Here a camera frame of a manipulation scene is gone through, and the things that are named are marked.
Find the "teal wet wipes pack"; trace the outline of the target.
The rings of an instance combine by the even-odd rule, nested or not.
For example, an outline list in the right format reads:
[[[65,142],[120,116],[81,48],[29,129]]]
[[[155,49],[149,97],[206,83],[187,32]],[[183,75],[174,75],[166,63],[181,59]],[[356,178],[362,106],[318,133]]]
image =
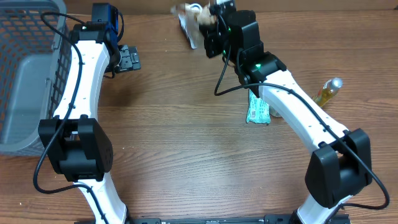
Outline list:
[[[269,124],[271,122],[269,105],[261,98],[257,98],[251,90],[249,90],[249,106],[246,122],[255,124]]]

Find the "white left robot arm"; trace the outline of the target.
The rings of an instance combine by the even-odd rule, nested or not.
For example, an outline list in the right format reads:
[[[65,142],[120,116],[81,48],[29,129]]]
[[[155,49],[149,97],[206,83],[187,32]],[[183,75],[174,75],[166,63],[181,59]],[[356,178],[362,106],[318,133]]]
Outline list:
[[[103,79],[141,68],[136,47],[119,44],[123,33],[122,13],[109,3],[95,3],[90,21],[79,20],[69,35],[61,35],[71,45],[67,83],[52,118],[40,120],[38,127],[45,150],[34,171],[34,187],[43,194],[79,189],[94,213],[94,223],[132,222],[111,178],[112,143],[98,123]],[[39,186],[45,158],[69,186],[55,190]]]

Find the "green lid white jar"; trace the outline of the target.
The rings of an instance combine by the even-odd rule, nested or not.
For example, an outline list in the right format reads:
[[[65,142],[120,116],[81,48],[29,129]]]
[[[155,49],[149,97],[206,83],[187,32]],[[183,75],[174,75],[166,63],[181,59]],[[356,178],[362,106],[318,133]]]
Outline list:
[[[281,118],[282,116],[275,110],[272,106],[269,107],[270,115],[276,118]]]

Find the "yellow dish soap bottle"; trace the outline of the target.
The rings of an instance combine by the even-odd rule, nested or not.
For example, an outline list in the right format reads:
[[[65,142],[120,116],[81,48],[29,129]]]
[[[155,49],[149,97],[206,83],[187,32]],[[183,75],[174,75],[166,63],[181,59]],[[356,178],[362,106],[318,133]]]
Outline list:
[[[343,80],[341,78],[332,78],[328,80],[312,98],[312,100],[319,106],[323,107],[330,99],[337,95],[339,90],[343,87]]]

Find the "brown nut snack bag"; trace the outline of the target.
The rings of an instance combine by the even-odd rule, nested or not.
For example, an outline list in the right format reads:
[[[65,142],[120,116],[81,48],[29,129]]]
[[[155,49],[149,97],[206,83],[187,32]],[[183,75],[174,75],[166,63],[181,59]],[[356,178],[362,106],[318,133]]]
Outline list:
[[[217,23],[215,15],[210,14],[210,3],[200,6],[197,3],[181,3],[170,8],[170,13],[178,18],[180,27],[186,35],[192,49],[196,49],[204,41],[200,26],[214,26]]]

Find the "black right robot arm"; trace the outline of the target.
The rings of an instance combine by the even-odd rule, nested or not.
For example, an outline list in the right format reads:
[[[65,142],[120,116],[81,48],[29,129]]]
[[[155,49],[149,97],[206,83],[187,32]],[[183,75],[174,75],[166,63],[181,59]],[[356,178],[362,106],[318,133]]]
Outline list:
[[[284,118],[308,149],[305,175],[310,195],[290,223],[328,223],[352,196],[369,185],[371,147],[362,130],[326,114],[297,84],[286,65],[264,51],[254,11],[237,10],[234,1],[215,1],[216,25],[200,26],[209,58],[223,54],[243,88],[252,90]]]

